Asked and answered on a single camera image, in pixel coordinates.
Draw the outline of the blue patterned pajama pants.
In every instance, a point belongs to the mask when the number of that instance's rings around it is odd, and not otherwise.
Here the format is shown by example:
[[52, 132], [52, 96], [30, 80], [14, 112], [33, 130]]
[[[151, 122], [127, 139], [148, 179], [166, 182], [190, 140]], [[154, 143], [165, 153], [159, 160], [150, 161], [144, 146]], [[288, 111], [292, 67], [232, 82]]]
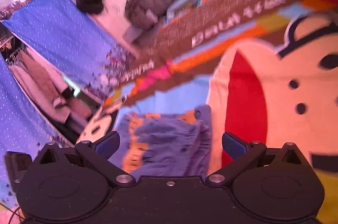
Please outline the blue patterned pajama pants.
[[207, 174], [212, 126], [206, 104], [175, 114], [129, 112], [116, 131], [120, 146], [109, 162], [135, 179]]

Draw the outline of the blue wardrobe curtain left panel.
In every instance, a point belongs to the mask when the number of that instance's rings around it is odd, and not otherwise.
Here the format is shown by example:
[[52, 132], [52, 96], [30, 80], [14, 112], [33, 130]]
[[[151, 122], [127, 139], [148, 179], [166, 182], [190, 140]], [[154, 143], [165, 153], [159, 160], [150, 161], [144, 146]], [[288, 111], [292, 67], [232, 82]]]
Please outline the blue wardrobe curtain left panel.
[[4, 156], [8, 151], [24, 152], [33, 158], [43, 146], [55, 141], [61, 147], [70, 146], [25, 95], [5, 60], [1, 58], [0, 86], [1, 126], [1, 203], [8, 208], [17, 203], [10, 187]]

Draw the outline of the hanging pink brown clothes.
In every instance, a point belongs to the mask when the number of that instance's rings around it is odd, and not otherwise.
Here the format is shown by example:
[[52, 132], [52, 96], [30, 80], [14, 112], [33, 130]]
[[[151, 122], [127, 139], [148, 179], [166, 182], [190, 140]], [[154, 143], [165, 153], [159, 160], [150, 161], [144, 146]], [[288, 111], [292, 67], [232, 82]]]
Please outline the hanging pink brown clothes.
[[92, 115], [63, 77], [31, 49], [20, 50], [9, 69], [28, 97], [53, 121], [64, 124], [74, 120], [85, 125]]

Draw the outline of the colourful cartoon bed sheet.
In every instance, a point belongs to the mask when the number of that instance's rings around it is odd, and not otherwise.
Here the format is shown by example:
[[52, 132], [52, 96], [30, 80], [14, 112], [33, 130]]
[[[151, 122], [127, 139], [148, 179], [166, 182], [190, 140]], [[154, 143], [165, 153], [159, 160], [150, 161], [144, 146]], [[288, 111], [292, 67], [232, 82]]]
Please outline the colourful cartoon bed sheet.
[[[203, 0], [174, 19], [121, 81], [129, 112], [211, 108], [205, 177], [141, 176], [91, 223], [336, 223], [337, 0]], [[229, 186], [222, 135], [267, 146]]]

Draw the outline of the blue bicycle wardrobe curtain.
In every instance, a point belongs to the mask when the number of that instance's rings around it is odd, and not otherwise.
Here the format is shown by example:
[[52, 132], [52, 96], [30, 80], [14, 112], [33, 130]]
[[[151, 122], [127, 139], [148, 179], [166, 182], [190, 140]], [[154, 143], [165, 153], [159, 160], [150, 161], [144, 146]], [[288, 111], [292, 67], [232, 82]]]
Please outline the blue bicycle wardrobe curtain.
[[15, 0], [1, 23], [54, 68], [98, 99], [109, 97], [132, 55], [72, 0]]

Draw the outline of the brown quilted jacket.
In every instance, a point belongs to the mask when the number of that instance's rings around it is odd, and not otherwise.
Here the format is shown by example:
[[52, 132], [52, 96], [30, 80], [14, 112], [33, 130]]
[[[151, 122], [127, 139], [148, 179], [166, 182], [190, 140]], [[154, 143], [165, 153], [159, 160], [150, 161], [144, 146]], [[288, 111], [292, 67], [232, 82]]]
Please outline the brown quilted jacket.
[[134, 27], [148, 30], [166, 15], [176, 0], [127, 0], [124, 14]]

